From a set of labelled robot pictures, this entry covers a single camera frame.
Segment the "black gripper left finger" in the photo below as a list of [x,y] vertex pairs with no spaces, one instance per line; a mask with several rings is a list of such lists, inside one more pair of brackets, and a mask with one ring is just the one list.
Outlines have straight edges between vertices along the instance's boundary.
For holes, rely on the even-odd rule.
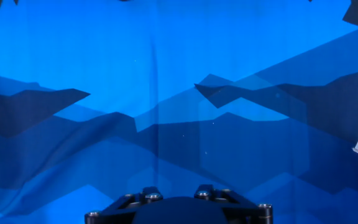
[[138,209],[153,202],[163,200],[157,187],[145,187],[136,194],[119,197],[102,211],[85,214],[85,224],[132,224]]

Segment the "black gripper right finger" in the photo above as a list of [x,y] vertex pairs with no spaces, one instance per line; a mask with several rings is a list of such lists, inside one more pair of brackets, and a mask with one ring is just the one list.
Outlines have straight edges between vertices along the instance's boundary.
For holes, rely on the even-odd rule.
[[194,198],[209,202],[213,215],[224,215],[227,223],[273,224],[271,204],[255,204],[230,189],[216,189],[211,184],[200,185]]

